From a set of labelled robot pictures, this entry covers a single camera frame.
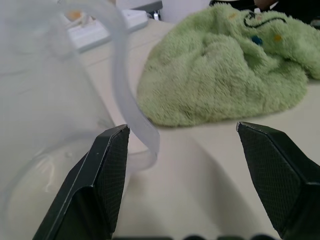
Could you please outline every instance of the white table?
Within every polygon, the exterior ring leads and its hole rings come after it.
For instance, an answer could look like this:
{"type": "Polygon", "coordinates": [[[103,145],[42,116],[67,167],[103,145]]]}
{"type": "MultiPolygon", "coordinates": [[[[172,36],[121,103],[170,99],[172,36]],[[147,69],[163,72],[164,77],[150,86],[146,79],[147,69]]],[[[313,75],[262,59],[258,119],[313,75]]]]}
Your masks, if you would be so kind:
{"type": "MultiPolygon", "coordinates": [[[[130,36],[132,90],[137,87],[148,53],[172,27],[150,20],[148,27],[130,36]]],[[[83,53],[82,58],[115,123],[123,124],[108,81],[111,49],[108,43],[83,53]]],[[[320,164],[319,98],[320,85],[311,83],[307,96],[292,110],[239,120],[286,132],[320,164]]],[[[236,123],[160,129],[157,164],[131,178],[115,235],[170,236],[176,240],[189,234],[212,240],[221,234],[249,238],[266,233],[277,237],[252,184],[236,123]]],[[[142,148],[137,139],[130,139],[129,151],[142,148]]]]}

